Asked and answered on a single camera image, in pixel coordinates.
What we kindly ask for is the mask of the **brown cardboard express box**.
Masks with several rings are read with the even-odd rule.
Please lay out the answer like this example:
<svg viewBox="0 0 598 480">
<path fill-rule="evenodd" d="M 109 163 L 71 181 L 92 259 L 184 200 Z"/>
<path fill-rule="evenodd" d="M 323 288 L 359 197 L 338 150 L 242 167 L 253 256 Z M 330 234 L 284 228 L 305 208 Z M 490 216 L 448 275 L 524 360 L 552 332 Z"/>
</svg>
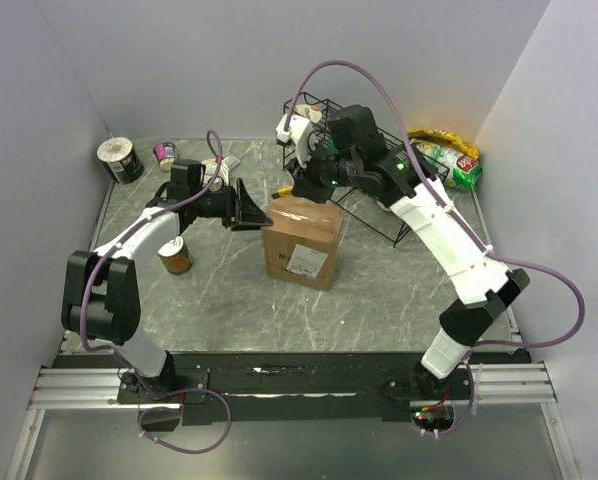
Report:
<svg viewBox="0 0 598 480">
<path fill-rule="evenodd" d="M 267 274 L 326 291 L 335 272 L 344 211 L 334 204 L 281 197 L 271 201 L 273 224 L 261 230 Z"/>
</svg>

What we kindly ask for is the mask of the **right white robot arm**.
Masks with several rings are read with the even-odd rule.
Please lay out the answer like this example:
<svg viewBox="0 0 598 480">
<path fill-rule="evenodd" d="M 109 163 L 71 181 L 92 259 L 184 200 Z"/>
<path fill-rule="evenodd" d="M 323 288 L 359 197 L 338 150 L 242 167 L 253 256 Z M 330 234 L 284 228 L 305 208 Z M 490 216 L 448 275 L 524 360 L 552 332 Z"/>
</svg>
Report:
<svg viewBox="0 0 598 480">
<path fill-rule="evenodd" d="M 285 168 L 296 197 L 325 203 L 338 187 L 352 187 L 400 218 L 423 242 L 453 284 L 457 298 L 439 317 L 440 329 L 415 367 L 425 397 L 440 397 L 480 337 L 529 285 L 528 274 L 489 258 L 474 230 L 447 195 L 433 166 L 405 143 L 388 144 L 371 110 L 352 105 L 329 115 L 329 138 L 297 110 L 276 127 L 293 157 Z"/>
</svg>

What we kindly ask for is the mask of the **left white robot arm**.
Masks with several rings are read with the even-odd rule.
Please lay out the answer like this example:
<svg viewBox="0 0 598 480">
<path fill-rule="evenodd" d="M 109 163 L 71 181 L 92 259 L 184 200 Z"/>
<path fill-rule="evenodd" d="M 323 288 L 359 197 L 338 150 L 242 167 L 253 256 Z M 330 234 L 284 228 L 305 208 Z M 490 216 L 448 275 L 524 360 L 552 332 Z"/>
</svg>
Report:
<svg viewBox="0 0 598 480">
<path fill-rule="evenodd" d="M 169 241 L 199 218 L 217 218 L 232 231 L 259 230 L 272 220 L 252 200 L 241 179 L 218 186 L 195 160 L 178 160 L 142 213 L 115 239 L 67 261 L 61 322 L 88 353 L 111 354 L 128 368 L 153 401 L 177 389 L 172 355 L 140 326 L 138 272 Z"/>
</svg>

